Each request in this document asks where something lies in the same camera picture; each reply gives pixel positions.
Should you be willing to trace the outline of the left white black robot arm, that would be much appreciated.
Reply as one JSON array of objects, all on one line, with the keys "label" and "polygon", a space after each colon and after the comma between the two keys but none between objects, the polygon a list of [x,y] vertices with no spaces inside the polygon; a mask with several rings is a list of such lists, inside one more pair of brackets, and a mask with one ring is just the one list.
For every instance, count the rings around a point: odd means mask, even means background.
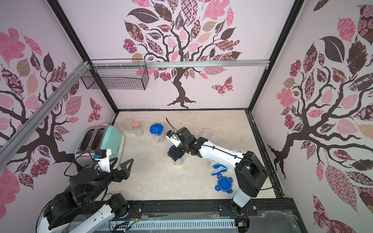
[{"label": "left white black robot arm", "polygon": [[64,192],[49,201],[37,219],[37,233],[61,233],[74,219],[86,211],[98,210],[73,230],[75,233],[93,233],[101,225],[114,218],[128,215],[129,204],[120,193],[113,194],[106,202],[96,199],[112,182],[120,183],[130,177],[134,160],[119,165],[119,169],[98,172],[94,168],[83,169],[71,176]]}]

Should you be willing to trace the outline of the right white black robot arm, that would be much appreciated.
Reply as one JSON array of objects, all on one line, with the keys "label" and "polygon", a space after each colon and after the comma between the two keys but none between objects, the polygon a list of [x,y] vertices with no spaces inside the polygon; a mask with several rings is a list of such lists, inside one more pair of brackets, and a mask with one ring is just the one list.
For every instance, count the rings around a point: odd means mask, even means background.
[{"label": "right white black robot arm", "polygon": [[219,147],[206,138],[196,138],[185,127],[177,132],[168,131],[166,138],[174,145],[168,151],[168,156],[175,162],[187,153],[215,161],[234,171],[239,189],[232,202],[240,209],[257,197],[268,178],[267,168],[252,151],[241,153]]}]

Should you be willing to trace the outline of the detached blue container lid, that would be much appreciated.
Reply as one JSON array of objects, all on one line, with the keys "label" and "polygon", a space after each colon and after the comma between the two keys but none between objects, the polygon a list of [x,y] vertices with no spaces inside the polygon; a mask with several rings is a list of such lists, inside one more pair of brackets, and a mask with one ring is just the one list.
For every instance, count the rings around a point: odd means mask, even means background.
[{"label": "detached blue container lid", "polygon": [[226,192],[228,194],[233,193],[233,179],[231,177],[223,176],[222,174],[217,174],[217,184],[215,186],[216,191]]}]

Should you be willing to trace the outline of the blue toothbrush case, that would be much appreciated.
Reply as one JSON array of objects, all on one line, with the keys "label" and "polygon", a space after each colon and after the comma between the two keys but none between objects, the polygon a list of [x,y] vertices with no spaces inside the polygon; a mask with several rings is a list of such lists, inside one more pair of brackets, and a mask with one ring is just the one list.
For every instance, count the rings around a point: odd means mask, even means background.
[{"label": "blue toothbrush case", "polygon": [[217,176],[220,173],[227,172],[228,168],[226,166],[216,164],[213,166],[214,171],[212,172],[212,176]]}]

